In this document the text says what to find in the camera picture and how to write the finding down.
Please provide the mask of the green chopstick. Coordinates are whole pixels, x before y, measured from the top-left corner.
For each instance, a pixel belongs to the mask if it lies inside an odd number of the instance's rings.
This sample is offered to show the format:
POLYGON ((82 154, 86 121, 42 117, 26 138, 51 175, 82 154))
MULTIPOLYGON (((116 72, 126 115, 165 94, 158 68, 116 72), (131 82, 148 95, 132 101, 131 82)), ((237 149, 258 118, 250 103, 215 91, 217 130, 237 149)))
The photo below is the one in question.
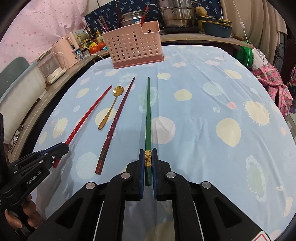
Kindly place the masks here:
POLYGON ((152 141, 151 141, 151 87, 150 78, 147 79, 147 109, 145 125, 145 185, 152 185, 152 141))

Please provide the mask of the red chopstick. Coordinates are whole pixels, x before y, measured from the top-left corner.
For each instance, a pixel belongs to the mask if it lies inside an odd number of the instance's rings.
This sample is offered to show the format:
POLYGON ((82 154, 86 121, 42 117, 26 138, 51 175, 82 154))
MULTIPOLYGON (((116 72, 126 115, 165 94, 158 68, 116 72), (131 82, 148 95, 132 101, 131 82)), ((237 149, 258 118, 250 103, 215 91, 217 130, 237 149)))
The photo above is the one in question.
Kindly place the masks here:
POLYGON ((67 138, 66 142, 62 144, 58 144, 57 150, 59 151, 59 156, 53 158, 53 168, 57 168, 58 164, 60 163, 61 158, 69 152, 69 145, 74 139, 75 135, 80 130, 81 126, 84 124, 84 122, 87 120, 88 116, 93 112, 93 110, 98 106, 100 101, 106 96, 106 94, 111 90, 112 85, 105 90, 105 92, 100 95, 100 97, 93 103, 93 105, 88 109, 88 111, 84 114, 84 116, 81 118, 81 120, 78 122, 78 124, 75 126, 74 130, 71 132, 69 137, 67 138))

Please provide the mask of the dark maroon chopstick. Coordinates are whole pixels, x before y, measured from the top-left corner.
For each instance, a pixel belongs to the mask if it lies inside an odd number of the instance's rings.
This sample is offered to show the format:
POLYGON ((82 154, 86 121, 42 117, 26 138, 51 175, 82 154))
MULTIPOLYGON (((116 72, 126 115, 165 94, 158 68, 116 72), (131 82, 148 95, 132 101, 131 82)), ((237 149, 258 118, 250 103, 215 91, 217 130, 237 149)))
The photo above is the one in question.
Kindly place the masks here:
POLYGON ((104 29, 105 32, 109 31, 109 28, 107 26, 107 23, 104 19, 103 16, 99 16, 99 18, 97 19, 98 23, 101 25, 101 27, 104 29))

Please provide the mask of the long maroon wavy chopstick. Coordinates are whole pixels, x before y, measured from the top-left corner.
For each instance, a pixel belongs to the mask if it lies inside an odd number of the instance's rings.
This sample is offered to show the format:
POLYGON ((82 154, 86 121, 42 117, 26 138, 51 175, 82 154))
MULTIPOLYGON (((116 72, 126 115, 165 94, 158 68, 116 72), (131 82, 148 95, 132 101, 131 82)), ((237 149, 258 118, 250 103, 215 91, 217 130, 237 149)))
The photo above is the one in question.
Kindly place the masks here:
POLYGON ((95 169, 95 173, 97 175, 101 175, 102 173, 102 169, 103 169, 103 165, 104 165, 104 161, 105 161, 105 158, 107 156, 107 152, 108 152, 108 149, 109 149, 109 146, 110 146, 110 143, 111 143, 111 139, 113 137, 113 134, 114 134, 114 131, 115 131, 115 128, 116 128, 116 125, 117 125, 117 122, 119 120, 119 117, 120 117, 120 114, 123 110, 123 107, 125 105, 125 102, 126 102, 126 99, 128 97, 128 94, 130 93, 130 90, 132 88, 132 85, 135 81, 135 77, 132 79, 128 89, 127 89, 127 92, 126 94, 124 95, 120 105, 119 105, 119 108, 115 114, 115 117, 114 117, 114 120, 110 126, 110 130, 107 134, 107 137, 106 137, 106 141, 104 142, 103 144, 103 147, 102 147, 102 150, 101 150, 101 153, 100 153, 100 156, 99 156, 99 160, 98 160, 98 163, 97 163, 97 166, 96 166, 96 169, 95 169))

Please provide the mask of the blue polka dot tablecloth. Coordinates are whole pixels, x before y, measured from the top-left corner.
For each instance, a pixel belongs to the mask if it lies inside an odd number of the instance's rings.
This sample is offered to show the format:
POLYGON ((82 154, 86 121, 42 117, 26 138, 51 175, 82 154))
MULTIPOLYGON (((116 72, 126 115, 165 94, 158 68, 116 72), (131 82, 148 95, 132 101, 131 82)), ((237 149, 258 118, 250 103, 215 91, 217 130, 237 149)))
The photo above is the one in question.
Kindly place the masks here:
POLYGON ((147 79, 151 87, 152 147, 188 181, 211 182, 275 240, 295 214, 295 142, 280 110, 261 83, 220 48, 165 46, 164 61, 114 69, 105 59, 90 67, 54 105, 35 145, 67 140, 90 114, 57 168, 33 192, 50 217, 87 182, 108 182, 145 148, 147 79), (101 175, 95 173, 110 126, 135 77, 117 122, 101 175), (101 119, 118 97, 111 119, 101 119))

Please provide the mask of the pink utensil holder basket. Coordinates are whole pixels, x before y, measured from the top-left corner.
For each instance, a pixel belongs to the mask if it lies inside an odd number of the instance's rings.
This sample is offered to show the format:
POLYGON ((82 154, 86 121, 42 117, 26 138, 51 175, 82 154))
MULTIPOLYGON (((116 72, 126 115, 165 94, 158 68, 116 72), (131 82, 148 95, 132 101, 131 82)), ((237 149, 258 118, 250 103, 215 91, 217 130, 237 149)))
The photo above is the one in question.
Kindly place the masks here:
POLYGON ((115 69, 164 61, 158 21, 128 25, 102 36, 115 69))

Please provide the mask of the white blender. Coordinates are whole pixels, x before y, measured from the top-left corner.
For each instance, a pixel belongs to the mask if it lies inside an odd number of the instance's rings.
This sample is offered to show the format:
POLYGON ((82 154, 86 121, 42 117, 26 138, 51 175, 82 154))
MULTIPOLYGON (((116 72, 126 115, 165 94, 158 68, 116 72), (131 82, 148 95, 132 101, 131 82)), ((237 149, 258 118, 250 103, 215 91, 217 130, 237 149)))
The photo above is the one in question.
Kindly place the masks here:
POLYGON ((52 85, 65 72, 64 68, 58 61, 56 54, 52 49, 45 50, 37 59, 38 67, 43 73, 46 85, 52 85))

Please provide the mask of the red tomato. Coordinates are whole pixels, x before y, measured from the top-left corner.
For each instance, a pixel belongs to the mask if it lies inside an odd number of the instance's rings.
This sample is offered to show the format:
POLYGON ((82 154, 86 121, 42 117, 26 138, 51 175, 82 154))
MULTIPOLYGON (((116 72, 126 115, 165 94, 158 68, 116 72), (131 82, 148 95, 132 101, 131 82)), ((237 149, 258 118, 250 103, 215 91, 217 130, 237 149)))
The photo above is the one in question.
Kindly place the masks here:
POLYGON ((96 52, 100 51, 100 47, 98 45, 92 46, 89 48, 89 53, 94 54, 96 52))
POLYGON ((100 50, 103 50, 103 48, 106 46, 105 42, 99 42, 98 47, 100 50))

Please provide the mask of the right red tomato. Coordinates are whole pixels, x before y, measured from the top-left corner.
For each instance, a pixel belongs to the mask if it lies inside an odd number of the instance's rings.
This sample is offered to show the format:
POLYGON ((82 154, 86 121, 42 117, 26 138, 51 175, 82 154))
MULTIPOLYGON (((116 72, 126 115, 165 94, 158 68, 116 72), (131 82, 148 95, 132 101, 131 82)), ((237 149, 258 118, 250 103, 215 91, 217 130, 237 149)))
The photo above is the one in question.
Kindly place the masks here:
POLYGON ((103 48, 106 46, 105 42, 99 42, 98 47, 100 50, 103 50, 103 48))

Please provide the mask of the yellow oil bottle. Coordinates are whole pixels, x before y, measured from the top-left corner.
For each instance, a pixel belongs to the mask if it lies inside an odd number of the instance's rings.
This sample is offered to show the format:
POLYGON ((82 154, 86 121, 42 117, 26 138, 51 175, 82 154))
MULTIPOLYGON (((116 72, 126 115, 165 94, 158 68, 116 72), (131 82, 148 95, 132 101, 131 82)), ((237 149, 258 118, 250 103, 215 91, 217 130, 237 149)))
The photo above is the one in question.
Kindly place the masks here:
POLYGON ((96 38, 97 44, 99 44, 101 42, 104 42, 102 34, 98 30, 96 31, 96 37, 95 38, 96 38))

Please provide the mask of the black induction cooktop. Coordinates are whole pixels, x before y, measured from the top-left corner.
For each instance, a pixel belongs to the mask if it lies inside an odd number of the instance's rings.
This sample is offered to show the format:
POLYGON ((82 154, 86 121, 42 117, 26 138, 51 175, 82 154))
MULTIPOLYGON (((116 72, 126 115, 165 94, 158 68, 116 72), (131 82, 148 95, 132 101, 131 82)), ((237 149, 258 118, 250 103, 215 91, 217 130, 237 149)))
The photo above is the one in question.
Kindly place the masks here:
POLYGON ((193 34, 199 33, 200 29, 196 26, 186 28, 163 28, 164 34, 193 34))

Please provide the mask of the pink electric kettle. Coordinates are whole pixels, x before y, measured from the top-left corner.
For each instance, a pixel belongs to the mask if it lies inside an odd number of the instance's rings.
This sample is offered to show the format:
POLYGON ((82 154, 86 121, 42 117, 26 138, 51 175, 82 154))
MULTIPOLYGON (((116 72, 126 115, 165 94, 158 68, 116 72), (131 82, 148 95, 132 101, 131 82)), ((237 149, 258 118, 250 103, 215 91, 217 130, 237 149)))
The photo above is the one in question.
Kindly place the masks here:
POLYGON ((52 52, 62 68, 69 69, 78 62, 78 57, 75 53, 78 48, 76 38, 70 32, 52 45, 52 52))

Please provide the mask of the dark blue bowl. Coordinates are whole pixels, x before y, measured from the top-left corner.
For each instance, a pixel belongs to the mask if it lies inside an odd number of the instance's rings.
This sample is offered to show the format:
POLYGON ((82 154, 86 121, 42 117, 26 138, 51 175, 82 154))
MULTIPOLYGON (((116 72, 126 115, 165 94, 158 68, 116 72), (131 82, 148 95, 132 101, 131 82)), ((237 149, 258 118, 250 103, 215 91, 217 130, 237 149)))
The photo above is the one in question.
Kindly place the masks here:
POLYGON ((214 37, 229 38, 232 31, 232 26, 225 23, 202 21, 202 26, 207 35, 214 37))

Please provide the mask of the yellow bowl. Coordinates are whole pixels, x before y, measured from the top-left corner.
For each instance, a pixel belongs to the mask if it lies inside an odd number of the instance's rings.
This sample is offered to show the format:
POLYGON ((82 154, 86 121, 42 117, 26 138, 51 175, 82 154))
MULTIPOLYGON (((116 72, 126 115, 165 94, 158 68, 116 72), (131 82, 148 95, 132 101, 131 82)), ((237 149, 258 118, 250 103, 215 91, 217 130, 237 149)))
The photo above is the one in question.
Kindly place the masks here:
POLYGON ((202 21, 215 22, 215 23, 224 23, 224 24, 227 24, 227 25, 231 25, 232 24, 231 21, 217 19, 217 18, 214 18, 214 17, 211 17, 211 16, 200 16, 200 19, 202 21))

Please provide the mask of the beige hanging curtain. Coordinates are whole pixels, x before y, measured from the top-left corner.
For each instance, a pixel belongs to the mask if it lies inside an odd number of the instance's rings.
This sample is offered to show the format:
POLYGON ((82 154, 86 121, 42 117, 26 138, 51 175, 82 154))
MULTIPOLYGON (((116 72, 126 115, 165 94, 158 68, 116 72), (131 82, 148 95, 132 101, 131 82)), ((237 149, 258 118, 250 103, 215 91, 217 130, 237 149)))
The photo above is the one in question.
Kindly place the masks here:
POLYGON ((273 62, 285 20, 268 1, 221 1, 223 18, 232 22, 232 34, 247 37, 256 49, 273 62))

